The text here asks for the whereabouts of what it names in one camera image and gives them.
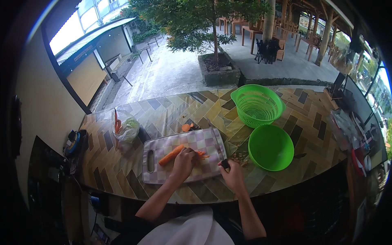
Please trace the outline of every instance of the carrot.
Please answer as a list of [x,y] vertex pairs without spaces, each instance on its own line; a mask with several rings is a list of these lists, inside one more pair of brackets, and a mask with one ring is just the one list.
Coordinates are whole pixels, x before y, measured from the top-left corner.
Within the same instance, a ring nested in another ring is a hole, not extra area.
[[197,152],[197,154],[199,155],[199,159],[200,159],[200,160],[204,160],[205,158],[210,157],[209,155],[204,155],[204,154],[205,154],[205,151],[196,151],[196,152]]
[[184,124],[184,125],[182,125],[181,128],[182,128],[183,132],[188,132],[190,130],[191,126],[189,124]]
[[168,162],[170,162],[171,160],[175,159],[176,156],[180,153],[180,151],[182,150],[182,148],[184,148],[184,145],[181,144],[179,146],[177,146],[176,148],[174,148],[174,150],[172,150],[169,154],[167,154],[166,156],[164,156],[161,160],[159,160],[159,165],[161,165],[162,167],[165,166],[166,164],[168,164]]

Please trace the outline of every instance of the kitchen knife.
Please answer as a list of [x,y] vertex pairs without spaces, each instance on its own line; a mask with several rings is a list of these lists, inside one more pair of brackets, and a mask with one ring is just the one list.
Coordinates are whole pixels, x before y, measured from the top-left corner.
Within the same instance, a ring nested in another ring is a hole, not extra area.
[[211,124],[211,122],[210,122],[210,120],[208,118],[207,118],[207,122],[208,122],[208,125],[210,126],[212,138],[214,139],[215,149],[218,152],[219,159],[222,162],[222,167],[226,170],[226,172],[230,173],[230,165],[228,163],[228,159],[225,159],[223,154],[222,154],[222,151],[221,151],[221,149],[219,147],[218,139],[217,139],[217,137],[215,135],[214,129],[212,127],[212,124]]

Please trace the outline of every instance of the hand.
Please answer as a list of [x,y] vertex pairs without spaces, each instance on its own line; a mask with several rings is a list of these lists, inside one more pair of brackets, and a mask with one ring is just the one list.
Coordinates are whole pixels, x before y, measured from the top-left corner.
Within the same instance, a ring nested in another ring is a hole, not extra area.
[[221,172],[223,179],[226,182],[226,185],[238,196],[242,193],[247,193],[244,175],[242,174],[242,167],[234,162],[233,160],[228,160],[228,164],[230,165],[230,173],[227,173],[226,170],[222,166],[222,162],[218,163],[219,171]]
[[174,178],[178,184],[183,183],[191,174],[197,161],[198,154],[192,148],[184,147],[174,160],[170,177]]

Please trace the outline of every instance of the green bowl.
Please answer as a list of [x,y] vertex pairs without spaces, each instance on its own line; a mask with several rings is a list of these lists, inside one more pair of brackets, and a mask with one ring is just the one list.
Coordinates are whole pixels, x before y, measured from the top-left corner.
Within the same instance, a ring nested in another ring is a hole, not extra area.
[[294,145],[283,129],[265,124],[251,133],[248,151],[255,165],[269,171],[280,171],[290,165],[294,156]]

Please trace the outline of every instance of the cutting board handle hole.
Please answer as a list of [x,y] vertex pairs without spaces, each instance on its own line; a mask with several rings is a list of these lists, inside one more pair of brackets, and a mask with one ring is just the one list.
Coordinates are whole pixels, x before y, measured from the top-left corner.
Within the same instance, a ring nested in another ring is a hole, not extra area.
[[147,152],[147,171],[149,173],[154,172],[154,151],[153,150],[149,150]]

